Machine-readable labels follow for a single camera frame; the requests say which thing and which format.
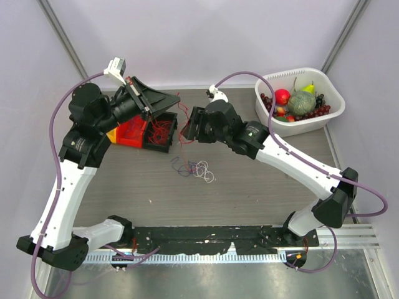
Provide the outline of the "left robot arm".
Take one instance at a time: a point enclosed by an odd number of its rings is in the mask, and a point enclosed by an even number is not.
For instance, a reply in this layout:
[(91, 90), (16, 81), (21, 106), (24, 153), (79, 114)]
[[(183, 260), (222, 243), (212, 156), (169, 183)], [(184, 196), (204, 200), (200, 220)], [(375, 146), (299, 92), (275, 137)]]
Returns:
[(133, 240), (131, 221), (110, 216), (92, 227), (73, 227), (77, 211), (92, 178), (111, 145), (108, 132), (141, 117), (150, 121), (180, 102), (180, 97), (155, 90), (136, 77), (123, 81), (110, 98), (90, 79), (67, 93), (72, 127), (59, 151), (53, 152), (56, 179), (42, 217), (16, 247), (44, 263), (77, 270), (89, 252), (107, 244), (127, 248)]

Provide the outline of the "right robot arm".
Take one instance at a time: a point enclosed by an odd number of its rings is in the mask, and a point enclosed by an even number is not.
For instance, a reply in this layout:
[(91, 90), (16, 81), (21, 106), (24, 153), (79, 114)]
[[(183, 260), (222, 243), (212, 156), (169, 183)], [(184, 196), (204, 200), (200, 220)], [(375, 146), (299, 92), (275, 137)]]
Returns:
[(236, 154), (271, 165), (311, 190), (317, 200), (293, 212), (281, 231), (285, 244), (295, 246), (322, 226), (339, 229), (349, 213), (358, 172), (327, 166), (296, 150), (258, 121), (242, 121), (232, 104), (223, 100), (194, 107), (181, 134), (190, 141), (220, 142)]

